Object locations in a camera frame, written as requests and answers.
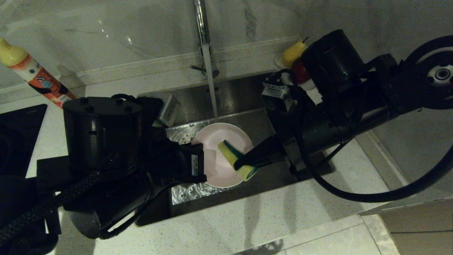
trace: sink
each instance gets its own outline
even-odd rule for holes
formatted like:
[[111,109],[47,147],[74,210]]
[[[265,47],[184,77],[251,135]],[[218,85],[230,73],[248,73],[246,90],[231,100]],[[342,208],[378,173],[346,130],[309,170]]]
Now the sink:
[[[258,75],[215,84],[218,122],[238,126],[250,137],[254,146],[274,134],[260,97],[264,76]],[[170,140],[179,144],[189,143],[203,127],[215,123],[207,85],[183,88],[171,93],[181,103],[181,110],[173,127],[167,129]],[[321,153],[312,157],[314,163],[322,159]],[[332,169],[328,164],[319,170],[320,174],[329,172],[332,172]],[[279,162],[260,168],[249,181],[231,188],[215,188],[206,183],[179,185],[155,198],[136,224],[147,225],[308,178],[308,174],[303,177],[293,176],[289,172],[288,164]]]

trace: bottle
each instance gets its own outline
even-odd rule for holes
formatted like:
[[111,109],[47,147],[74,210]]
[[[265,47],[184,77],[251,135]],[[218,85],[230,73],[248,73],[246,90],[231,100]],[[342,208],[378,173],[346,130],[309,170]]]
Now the bottle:
[[0,62],[60,108],[63,108],[64,102],[76,98],[68,88],[53,77],[23,48],[10,45],[1,37]]

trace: faucet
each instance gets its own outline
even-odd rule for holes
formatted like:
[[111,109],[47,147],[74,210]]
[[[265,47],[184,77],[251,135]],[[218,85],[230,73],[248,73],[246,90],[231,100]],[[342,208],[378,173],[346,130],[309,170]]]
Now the faucet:
[[[215,63],[212,61],[212,54],[211,54],[211,38],[209,37],[209,28],[207,25],[207,15],[206,15],[206,5],[204,0],[193,0],[193,8],[195,10],[195,17],[197,19],[197,28],[198,28],[198,40],[200,43],[200,52],[203,55],[202,48],[204,45],[209,46],[209,55],[211,59],[211,67],[212,67],[212,77],[215,78],[219,74],[219,70],[217,69]],[[190,68],[202,71],[206,74],[206,67],[205,64],[201,66],[191,65]]]

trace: plate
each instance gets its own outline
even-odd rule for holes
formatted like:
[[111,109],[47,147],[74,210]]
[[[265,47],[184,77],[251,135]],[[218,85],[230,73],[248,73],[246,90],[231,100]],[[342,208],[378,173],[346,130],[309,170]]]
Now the plate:
[[217,188],[229,188],[242,182],[218,148],[218,144],[224,140],[242,153],[247,153],[253,148],[252,141],[247,134],[242,129],[228,123],[206,126],[197,133],[192,141],[192,144],[203,144],[206,183]]

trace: countertop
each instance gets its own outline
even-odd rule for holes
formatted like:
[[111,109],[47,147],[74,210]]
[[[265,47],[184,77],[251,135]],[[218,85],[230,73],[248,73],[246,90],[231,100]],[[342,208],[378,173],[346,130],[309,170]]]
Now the countertop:
[[[88,86],[85,94],[99,96],[106,90],[110,96],[112,86]],[[49,106],[27,177],[35,176],[36,160],[67,155],[63,112],[43,96],[0,105],[0,113],[5,113],[41,103]],[[336,171],[325,178],[339,188],[364,193],[388,190],[355,140],[331,162]],[[85,238],[60,211],[63,233],[52,254],[232,254],[379,205],[346,201],[307,180],[148,226],[133,225],[109,240]]]

